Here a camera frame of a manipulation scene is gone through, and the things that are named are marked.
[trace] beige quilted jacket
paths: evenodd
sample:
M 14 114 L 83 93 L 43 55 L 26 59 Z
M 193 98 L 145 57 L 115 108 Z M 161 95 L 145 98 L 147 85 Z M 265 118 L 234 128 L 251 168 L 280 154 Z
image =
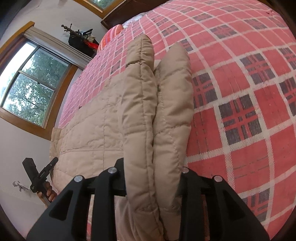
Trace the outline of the beige quilted jacket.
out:
M 177 240 L 175 195 L 193 117 L 187 52 L 173 45 L 154 69 L 151 40 L 141 35 L 128 47 L 126 70 L 106 82 L 66 127 L 54 129 L 53 184 L 61 191 L 74 176 L 97 176 L 124 157 L 127 196 L 115 200 L 118 239 Z

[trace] pink bedsheet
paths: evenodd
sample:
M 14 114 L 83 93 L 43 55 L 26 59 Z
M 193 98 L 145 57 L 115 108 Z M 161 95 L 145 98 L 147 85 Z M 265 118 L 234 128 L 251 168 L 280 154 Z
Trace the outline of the pink bedsheet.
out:
M 127 46 L 141 33 L 151 38 L 155 59 L 175 42 L 189 54 L 195 114 L 188 166 L 223 176 L 273 237 L 296 200 L 296 43 L 287 25 L 256 0 L 169 1 L 89 63 L 59 127 L 125 69 Z

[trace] window pane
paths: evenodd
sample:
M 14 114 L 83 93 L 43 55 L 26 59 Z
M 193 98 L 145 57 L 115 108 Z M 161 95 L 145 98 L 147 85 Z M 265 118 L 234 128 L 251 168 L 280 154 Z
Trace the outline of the window pane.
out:
M 56 88 L 68 64 L 43 49 L 38 49 L 22 71 Z
M 101 9 L 105 9 L 108 7 L 111 3 L 113 3 L 115 0 L 89 0 L 91 3 L 94 3 Z
M 0 75 L 0 103 L 3 100 L 4 93 L 13 76 L 35 48 L 36 46 L 34 46 L 33 44 L 25 43 L 24 46 L 11 59 L 11 61 L 8 63 L 8 65 Z
M 13 114 L 42 125 L 53 91 L 19 74 L 3 107 Z

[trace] silver screw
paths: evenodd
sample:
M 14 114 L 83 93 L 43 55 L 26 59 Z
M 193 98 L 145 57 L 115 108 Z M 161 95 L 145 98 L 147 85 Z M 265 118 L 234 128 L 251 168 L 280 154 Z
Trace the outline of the silver screw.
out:
M 188 173 L 189 172 L 189 169 L 187 167 L 182 167 L 182 173 Z
M 110 168 L 108 169 L 108 172 L 109 172 L 110 174 L 114 174 L 114 173 L 117 172 L 117 168 L 116 168 L 116 167 L 110 167 Z
M 74 181 L 77 182 L 77 183 L 81 182 L 82 179 L 83 179 L 83 176 L 81 176 L 81 175 L 78 175 L 78 176 L 74 177 Z
M 221 176 L 214 176 L 214 180 L 218 183 L 222 182 L 223 181 L 223 178 Z

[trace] striped pillow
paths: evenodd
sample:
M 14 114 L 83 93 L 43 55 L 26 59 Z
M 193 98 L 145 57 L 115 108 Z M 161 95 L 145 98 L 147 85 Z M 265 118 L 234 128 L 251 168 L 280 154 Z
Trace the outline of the striped pillow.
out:
M 112 39 L 115 38 L 117 34 L 119 34 L 123 30 L 123 26 L 118 24 L 111 28 L 102 38 L 98 51 L 102 50 Z

